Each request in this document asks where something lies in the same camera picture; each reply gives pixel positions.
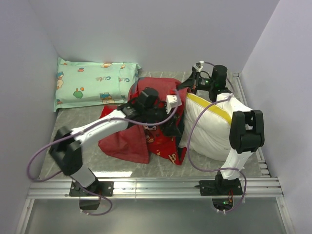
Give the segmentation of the red patterned pillowcase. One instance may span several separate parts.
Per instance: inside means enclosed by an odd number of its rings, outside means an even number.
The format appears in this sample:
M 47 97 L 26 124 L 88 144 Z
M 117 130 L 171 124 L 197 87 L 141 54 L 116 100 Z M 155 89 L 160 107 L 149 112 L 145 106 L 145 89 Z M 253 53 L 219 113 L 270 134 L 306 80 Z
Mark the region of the red patterned pillowcase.
M 138 97 L 146 87 L 158 91 L 160 101 L 165 101 L 167 95 L 174 94 L 174 89 L 182 82 L 175 78 L 140 78 L 129 90 L 128 100 Z M 175 120 L 183 121 L 184 108 L 189 88 L 179 90 L 182 101 L 175 113 Z M 179 147 L 181 137 L 167 137 L 159 126 L 133 125 L 130 128 L 114 133 L 98 142 L 99 148 L 107 155 L 135 163 L 149 163 L 150 153 L 167 159 L 176 165 L 184 161 L 187 148 Z

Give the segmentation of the cream yellow foam pillow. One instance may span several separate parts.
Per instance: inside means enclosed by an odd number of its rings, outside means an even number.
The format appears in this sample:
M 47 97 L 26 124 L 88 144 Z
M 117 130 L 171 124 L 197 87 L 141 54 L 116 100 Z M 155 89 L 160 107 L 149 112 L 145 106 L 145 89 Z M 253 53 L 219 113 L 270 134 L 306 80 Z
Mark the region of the cream yellow foam pillow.
M 209 101 L 188 93 L 184 110 L 184 132 L 179 147 L 190 149 L 218 161 L 225 161 L 229 154 L 237 153 L 230 146 L 230 128 L 233 112 L 249 112 L 251 108 L 231 94 L 222 94 L 217 99 L 228 101 L 211 107 Z

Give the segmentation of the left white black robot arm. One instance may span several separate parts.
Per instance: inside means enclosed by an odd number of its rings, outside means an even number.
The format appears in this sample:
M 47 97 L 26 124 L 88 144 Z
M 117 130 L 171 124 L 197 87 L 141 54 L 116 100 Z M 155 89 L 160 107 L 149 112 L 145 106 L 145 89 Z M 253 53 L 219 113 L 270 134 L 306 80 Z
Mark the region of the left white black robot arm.
M 61 172 L 69 176 L 87 196 L 100 195 L 101 185 L 95 174 L 83 164 L 83 150 L 92 143 L 133 125 L 159 126 L 166 137 L 181 136 L 177 109 L 182 104 L 178 90 L 161 101 L 158 91 L 147 87 L 137 97 L 118 106 L 110 114 L 82 127 L 57 131 L 49 154 Z

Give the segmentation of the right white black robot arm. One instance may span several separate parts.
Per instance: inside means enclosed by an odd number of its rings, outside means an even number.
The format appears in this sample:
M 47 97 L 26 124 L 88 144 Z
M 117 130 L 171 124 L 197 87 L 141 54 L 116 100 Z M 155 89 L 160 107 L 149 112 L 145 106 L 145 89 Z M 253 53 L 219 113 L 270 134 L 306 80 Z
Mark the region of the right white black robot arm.
M 222 161 L 217 170 L 215 190 L 220 195 L 232 189 L 248 158 L 265 142 L 264 118 L 260 110 L 253 110 L 234 96 L 228 69 L 213 65 L 206 77 L 205 61 L 192 67 L 190 77 L 179 89 L 190 88 L 185 99 L 184 132 L 180 146 L 186 155 L 194 150 L 214 160 Z

